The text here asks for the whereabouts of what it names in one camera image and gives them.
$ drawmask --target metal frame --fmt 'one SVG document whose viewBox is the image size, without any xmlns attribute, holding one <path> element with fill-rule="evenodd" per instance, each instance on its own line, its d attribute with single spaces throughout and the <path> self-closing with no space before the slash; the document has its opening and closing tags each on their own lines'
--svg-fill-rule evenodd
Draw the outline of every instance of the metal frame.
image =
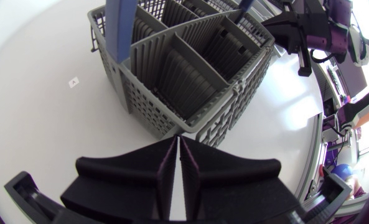
<svg viewBox="0 0 369 224">
<path fill-rule="evenodd" d="M 321 138 L 322 120 L 322 113 L 314 116 L 313 138 L 309 149 L 309 155 L 307 156 L 301 180 L 294 194 L 300 203 L 306 199 L 311 182 L 313 180 L 318 182 L 319 175 L 316 176 L 316 174 L 319 173 L 319 165 L 324 163 L 326 148 L 322 144 Z"/>
</svg>

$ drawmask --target cable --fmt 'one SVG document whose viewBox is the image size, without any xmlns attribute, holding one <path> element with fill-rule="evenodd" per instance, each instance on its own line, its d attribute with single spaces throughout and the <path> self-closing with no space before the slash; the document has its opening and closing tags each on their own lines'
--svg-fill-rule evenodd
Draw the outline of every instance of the cable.
<svg viewBox="0 0 369 224">
<path fill-rule="evenodd" d="M 335 55 L 336 55 L 336 54 L 330 54 L 330 55 L 328 55 L 326 58 L 319 59 L 319 58 L 315 58 L 315 57 L 313 56 L 313 53 L 314 53 L 314 49 L 312 49 L 312 50 L 310 51 L 310 56 L 311 56 L 311 59 L 313 60 L 313 62 L 315 62 L 315 63 L 322 63 L 322 62 L 326 62 L 326 61 L 328 61 L 329 59 L 331 59 L 333 56 L 335 56 Z"/>
<path fill-rule="evenodd" d="M 327 169 L 328 169 L 329 167 L 331 167 L 331 166 L 334 164 L 335 160 L 337 160 L 337 159 L 338 159 L 339 153 L 340 153 L 340 152 L 342 152 L 342 149 L 343 149 L 343 146 L 344 146 L 344 145 L 345 145 L 345 137 L 342 137 L 342 146 L 341 146 L 341 147 L 340 147 L 340 149 L 338 150 L 338 154 L 336 154 L 336 156 L 335 156 L 334 160 L 331 162 L 331 164 L 329 164 L 329 166 L 327 167 Z"/>
<path fill-rule="evenodd" d="M 342 134 L 342 133 L 340 133 L 338 130 L 336 130 L 336 129 L 332 126 L 332 124 L 330 124 L 329 122 L 324 123 L 324 125 L 326 125 L 326 124 L 328 124 L 328 126 L 330 126 L 330 127 L 332 128 L 332 130 L 334 130 L 334 131 L 335 131 L 335 133 L 337 133 L 340 137 L 345 137 L 345 136 L 346 136 L 346 132 L 347 132 L 347 130 L 346 130 L 345 134 Z"/>
</svg>

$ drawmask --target purple robot part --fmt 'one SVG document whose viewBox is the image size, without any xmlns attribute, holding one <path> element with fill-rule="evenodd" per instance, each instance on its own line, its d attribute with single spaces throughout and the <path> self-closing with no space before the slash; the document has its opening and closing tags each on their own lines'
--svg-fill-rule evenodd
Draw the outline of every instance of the purple robot part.
<svg viewBox="0 0 369 224">
<path fill-rule="evenodd" d="M 352 15 L 352 2 L 349 0 L 329 0 L 329 17 L 334 22 L 338 22 L 350 27 L 350 17 Z"/>
<path fill-rule="evenodd" d="M 327 39 L 323 37 L 316 37 L 308 35 L 306 37 L 307 46 L 312 49 L 325 50 L 327 48 Z"/>
<path fill-rule="evenodd" d="M 347 51 L 347 32 L 348 30 L 337 27 L 333 24 L 330 24 L 331 30 L 331 46 L 329 52 L 345 54 Z"/>
</svg>

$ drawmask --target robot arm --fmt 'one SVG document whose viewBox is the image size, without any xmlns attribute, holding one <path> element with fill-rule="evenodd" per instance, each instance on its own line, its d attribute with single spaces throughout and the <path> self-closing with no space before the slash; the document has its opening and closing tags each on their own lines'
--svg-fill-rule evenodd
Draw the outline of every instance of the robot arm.
<svg viewBox="0 0 369 224">
<path fill-rule="evenodd" d="M 310 58 L 322 63 L 335 57 L 342 63 L 349 51 L 356 66 L 369 62 L 369 40 L 350 23 L 352 2 L 325 0 L 323 6 L 318 0 L 304 0 L 304 13 L 298 14 L 289 0 L 283 0 L 283 12 L 262 23 L 288 54 L 299 54 L 300 76 L 311 74 Z M 331 54 L 317 59 L 313 57 L 315 49 Z"/>
<path fill-rule="evenodd" d="M 362 66 L 369 63 L 369 40 L 354 28 L 349 28 L 349 47 L 348 51 L 356 66 Z"/>
</svg>

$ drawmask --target basket compartment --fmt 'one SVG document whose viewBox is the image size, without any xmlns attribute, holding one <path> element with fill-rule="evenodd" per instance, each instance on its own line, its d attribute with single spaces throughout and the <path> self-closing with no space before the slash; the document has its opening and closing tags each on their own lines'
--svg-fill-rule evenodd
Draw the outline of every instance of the basket compartment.
<svg viewBox="0 0 369 224">
<path fill-rule="evenodd" d="M 184 120 L 206 105 L 216 92 L 228 86 L 175 34 L 157 35 L 133 46 L 131 71 Z"/>
<path fill-rule="evenodd" d="M 175 0 L 140 0 L 139 5 L 167 27 L 197 19 L 198 16 Z"/>
<path fill-rule="evenodd" d="M 226 17 L 191 23 L 182 38 L 228 82 L 260 51 L 260 47 Z"/>
</svg>

